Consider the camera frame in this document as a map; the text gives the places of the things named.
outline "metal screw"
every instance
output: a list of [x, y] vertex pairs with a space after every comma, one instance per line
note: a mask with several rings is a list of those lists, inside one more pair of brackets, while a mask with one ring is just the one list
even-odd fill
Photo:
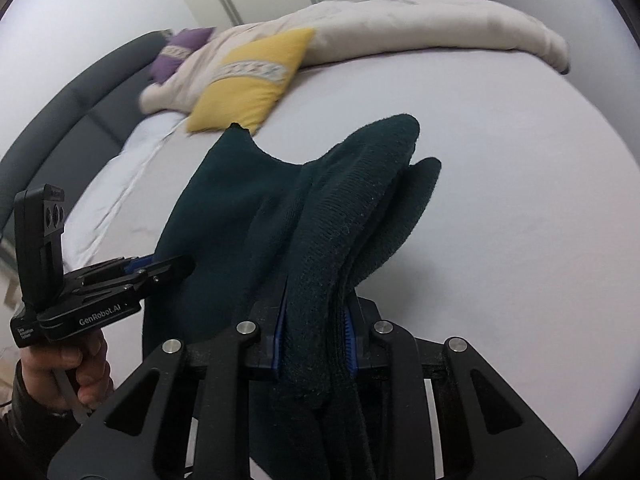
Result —
[[388, 334], [393, 329], [394, 329], [394, 326], [390, 322], [385, 321], [385, 320], [377, 321], [373, 325], [373, 330], [375, 330], [379, 334]]
[[454, 352], [464, 352], [467, 346], [466, 341], [461, 337], [452, 337], [449, 339], [449, 348]]
[[167, 354], [175, 354], [182, 347], [182, 343], [177, 339], [168, 339], [162, 343], [162, 350]]
[[236, 326], [236, 330], [241, 334], [250, 334], [255, 330], [255, 323], [253, 321], [241, 321]]

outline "person's hand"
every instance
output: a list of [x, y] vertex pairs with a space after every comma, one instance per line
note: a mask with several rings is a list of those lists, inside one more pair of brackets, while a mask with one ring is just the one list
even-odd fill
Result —
[[71, 344], [34, 345], [20, 351], [22, 378], [28, 394], [39, 404], [63, 412], [69, 409], [52, 370], [76, 370], [78, 399], [92, 410], [113, 392], [111, 368], [106, 360], [107, 342], [101, 330]]

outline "yellow pillow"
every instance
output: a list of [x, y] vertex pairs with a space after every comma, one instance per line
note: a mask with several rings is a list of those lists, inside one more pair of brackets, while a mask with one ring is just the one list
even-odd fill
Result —
[[284, 94], [314, 34], [312, 28], [297, 28], [233, 49], [198, 99], [187, 131], [225, 130], [239, 123], [253, 135]]

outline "headboard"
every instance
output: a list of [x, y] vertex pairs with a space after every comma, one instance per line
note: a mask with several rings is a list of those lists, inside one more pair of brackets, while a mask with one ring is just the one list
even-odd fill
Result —
[[0, 161], [0, 258], [12, 269], [16, 193], [53, 184], [65, 190], [71, 211], [144, 118], [138, 97], [165, 44], [165, 32], [150, 32], [107, 54], [66, 85], [6, 152]]

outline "purple pillow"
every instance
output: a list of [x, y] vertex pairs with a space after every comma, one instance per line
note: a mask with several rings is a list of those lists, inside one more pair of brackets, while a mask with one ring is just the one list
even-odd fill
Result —
[[156, 83], [164, 83], [191, 54], [209, 41], [215, 27], [185, 28], [171, 37], [151, 64], [151, 75]]

